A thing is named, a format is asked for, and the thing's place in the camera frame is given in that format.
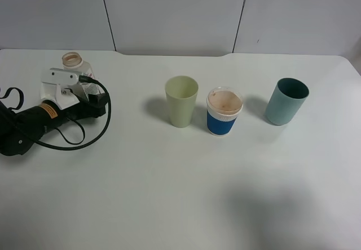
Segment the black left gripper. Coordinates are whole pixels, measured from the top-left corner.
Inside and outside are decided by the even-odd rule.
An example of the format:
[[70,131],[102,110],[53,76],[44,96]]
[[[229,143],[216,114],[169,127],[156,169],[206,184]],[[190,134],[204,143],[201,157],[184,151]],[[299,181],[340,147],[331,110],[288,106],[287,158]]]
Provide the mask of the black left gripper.
[[103,116],[107,103],[108,97],[104,93],[90,95],[89,99],[86,99],[68,91],[58,96],[58,123],[65,123],[69,119],[82,120]]

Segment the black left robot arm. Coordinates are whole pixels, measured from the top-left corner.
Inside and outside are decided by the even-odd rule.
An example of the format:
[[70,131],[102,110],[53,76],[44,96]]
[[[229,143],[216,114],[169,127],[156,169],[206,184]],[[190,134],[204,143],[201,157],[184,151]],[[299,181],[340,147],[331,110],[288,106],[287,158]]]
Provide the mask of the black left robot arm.
[[[16,156],[27,153],[34,144],[58,151],[75,151],[86,148],[99,140],[107,131],[111,119],[111,101],[107,92],[90,95],[89,100],[80,99],[80,102],[61,110],[56,103],[44,100],[41,104],[16,113],[24,103],[24,93],[16,87],[6,90],[1,99],[7,98],[13,91],[19,93],[19,103],[16,107],[6,107],[1,103],[1,154]],[[87,143],[71,142],[64,138],[69,147],[60,147],[47,144],[41,138],[68,122],[80,127],[82,138],[85,139],[85,129],[79,123],[82,119],[98,118],[107,113],[107,120],[103,130]]]

